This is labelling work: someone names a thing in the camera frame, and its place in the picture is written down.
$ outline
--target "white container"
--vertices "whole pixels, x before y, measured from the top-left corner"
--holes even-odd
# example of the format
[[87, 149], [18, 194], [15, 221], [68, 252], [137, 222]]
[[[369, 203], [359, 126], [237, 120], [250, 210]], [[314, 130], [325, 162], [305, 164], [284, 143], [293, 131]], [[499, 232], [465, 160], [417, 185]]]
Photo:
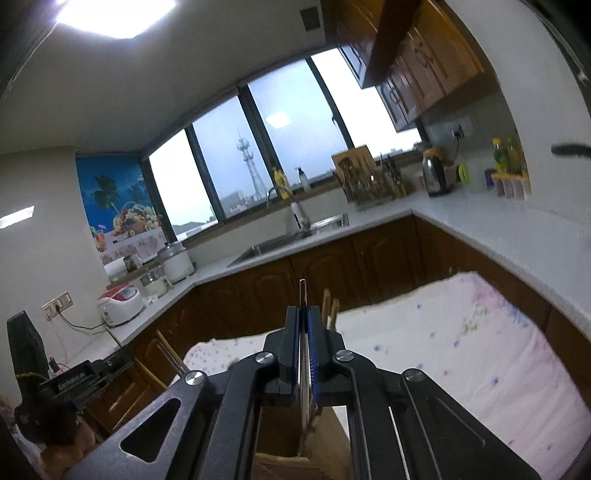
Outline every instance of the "white container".
[[502, 179], [503, 188], [505, 189], [505, 197], [508, 199], [512, 199], [515, 196], [513, 192], [513, 184], [508, 179]]
[[495, 184], [496, 196], [504, 197], [505, 196], [505, 188], [503, 187], [503, 181], [501, 179], [492, 179], [493, 184]]
[[148, 283], [147, 285], [144, 285], [144, 289], [148, 297], [151, 297], [152, 295], [161, 297], [168, 291], [168, 285], [166, 285], [166, 280], [164, 277], [161, 277], [151, 283]]
[[531, 195], [531, 183], [529, 178], [521, 177], [521, 186], [523, 187], [523, 195], [529, 198]]
[[523, 185], [521, 179], [511, 179], [511, 186], [513, 187], [513, 194], [516, 200], [523, 200], [525, 198], [523, 192]]
[[96, 302], [100, 317], [109, 326], [130, 321], [144, 308], [138, 288], [125, 284], [103, 293]]
[[181, 281], [195, 271], [189, 252], [181, 242], [167, 245], [158, 252], [157, 258], [164, 265], [164, 274], [170, 283]]
[[302, 170], [300, 167], [297, 167], [296, 170], [298, 172], [301, 185], [304, 187], [304, 192], [309, 192], [312, 188], [310, 187], [310, 182], [308, 181], [308, 177], [304, 173], [304, 170]]

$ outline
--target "black device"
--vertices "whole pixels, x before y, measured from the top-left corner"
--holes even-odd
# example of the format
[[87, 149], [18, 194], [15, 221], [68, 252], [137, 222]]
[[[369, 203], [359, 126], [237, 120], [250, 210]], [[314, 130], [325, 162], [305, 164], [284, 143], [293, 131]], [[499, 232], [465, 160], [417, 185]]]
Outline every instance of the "black device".
[[[261, 406], [306, 403], [310, 393], [319, 407], [346, 405], [355, 479], [402, 480], [408, 472], [412, 480], [539, 480], [424, 372], [388, 372], [346, 350], [303, 290], [264, 351], [221, 374], [188, 373], [66, 480], [248, 479]], [[308, 352], [309, 370], [299, 368]], [[298, 385], [308, 373], [311, 382]]]
[[7, 320], [8, 343], [22, 403], [14, 414], [22, 434], [46, 445], [71, 445], [77, 415], [125, 368], [129, 346], [103, 360], [84, 361], [49, 379], [43, 340], [25, 311]]

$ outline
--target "chopsticks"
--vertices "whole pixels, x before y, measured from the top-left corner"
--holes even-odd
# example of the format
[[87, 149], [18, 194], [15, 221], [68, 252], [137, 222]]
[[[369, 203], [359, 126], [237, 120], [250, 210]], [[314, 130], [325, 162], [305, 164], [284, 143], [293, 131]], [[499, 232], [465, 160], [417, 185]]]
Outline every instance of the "chopsticks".
[[339, 299], [334, 299], [332, 306], [330, 305], [330, 290], [328, 288], [325, 288], [324, 294], [322, 295], [322, 310], [320, 313], [322, 318], [322, 325], [324, 325], [324, 328], [329, 330], [336, 329], [336, 318], [339, 313], [339, 308]]

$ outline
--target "black metal bracket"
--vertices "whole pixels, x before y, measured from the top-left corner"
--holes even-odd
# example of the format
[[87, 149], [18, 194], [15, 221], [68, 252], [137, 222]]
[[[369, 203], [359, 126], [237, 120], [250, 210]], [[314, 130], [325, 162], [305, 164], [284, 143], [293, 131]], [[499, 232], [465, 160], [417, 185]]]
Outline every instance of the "black metal bracket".
[[305, 300], [287, 309], [285, 328], [267, 336], [263, 352], [222, 374], [190, 372], [65, 479], [250, 478], [261, 406], [293, 406], [304, 391], [301, 338], [318, 405], [347, 408], [355, 479], [539, 480], [424, 372], [388, 372], [346, 350]]

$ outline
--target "yellow bottle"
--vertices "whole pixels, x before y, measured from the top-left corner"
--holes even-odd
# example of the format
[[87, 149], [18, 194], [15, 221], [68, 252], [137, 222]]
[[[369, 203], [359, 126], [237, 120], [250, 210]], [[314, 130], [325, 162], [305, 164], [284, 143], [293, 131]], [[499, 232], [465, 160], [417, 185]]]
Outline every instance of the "yellow bottle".
[[[282, 187], [285, 187], [287, 190], [289, 190], [289, 192], [291, 192], [290, 183], [287, 180], [287, 177], [277, 167], [273, 167], [273, 178], [275, 178], [275, 185], [280, 185]], [[285, 190], [282, 190], [282, 189], [279, 189], [279, 194], [281, 195], [281, 198], [284, 200], [287, 200], [290, 197], [289, 194]]]

